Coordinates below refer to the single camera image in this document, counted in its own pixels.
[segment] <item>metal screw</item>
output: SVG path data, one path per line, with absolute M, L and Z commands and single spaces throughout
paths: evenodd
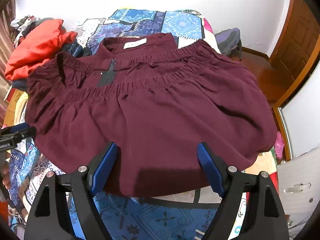
M 86 166 L 80 166 L 79 168 L 78 168 L 78 171 L 79 172 L 85 172 L 87 170 L 87 167 Z
M 269 174 L 266 171 L 262 171 L 261 176 L 264 178 L 267 178 L 269 176 Z
M 54 172 L 53 172 L 53 171 L 49 171 L 49 172 L 47 173 L 47 177 L 48 177 L 48 178 L 51 178 L 53 175 L 54 175 Z
M 228 167 L 228 170 L 229 170 L 230 172 L 236 172 L 236 171 L 237 171 L 237 168 L 236 168 L 235 166 L 229 166 L 229 167 Z

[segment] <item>white label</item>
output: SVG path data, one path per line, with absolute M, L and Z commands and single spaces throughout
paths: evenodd
M 127 43 L 124 44 L 123 49 L 134 48 L 134 47 L 137 47 L 139 45 L 145 44 L 146 42 L 147 42 L 147 38 L 144 38 L 144 39 L 139 40 L 139 41 L 127 42 Z

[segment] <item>wooden floor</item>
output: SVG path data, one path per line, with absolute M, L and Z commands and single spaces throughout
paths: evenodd
M 231 59 L 239 61 L 237 55 L 231 56 Z M 266 95 L 270 107 L 272 107 L 289 88 L 286 79 L 281 76 L 281 73 L 271 67 L 265 58 L 242 52 L 242 64 L 257 78 L 258 85 Z

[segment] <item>gathered fabric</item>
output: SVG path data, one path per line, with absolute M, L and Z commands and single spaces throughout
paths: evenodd
M 66 33 L 63 20 L 47 20 L 32 30 L 12 52 L 5 77 L 11 81 L 26 78 L 34 69 L 52 59 L 63 44 L 72 43 L 77 33 Z
M 124 49 L 139 40 L 105 39 L 79 59 L 60 52 L 28 76 L 26 122 L 51 162 L 72 172 L 113 141 L 119 154 L 105 190 L 150 197 L 209 185 L 196 154 L 202 141 L 240 170 L 271 149 L 271 109 L 243 65 L 203 40 L 177 49 L 171 34 Z M 101 86 L 112 64 L 114 78 Z

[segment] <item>pink curtain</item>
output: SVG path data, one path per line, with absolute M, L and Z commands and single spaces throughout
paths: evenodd
M 8 103 L 4 98 L 10 88 L 9 82 L 4 78 L 5 66 L 14 50 L 11 35 L 13 28 L 10 22 L 15 18 L 15 0 L 10 0 L 0 14 L 0 126 L 3 124 Z

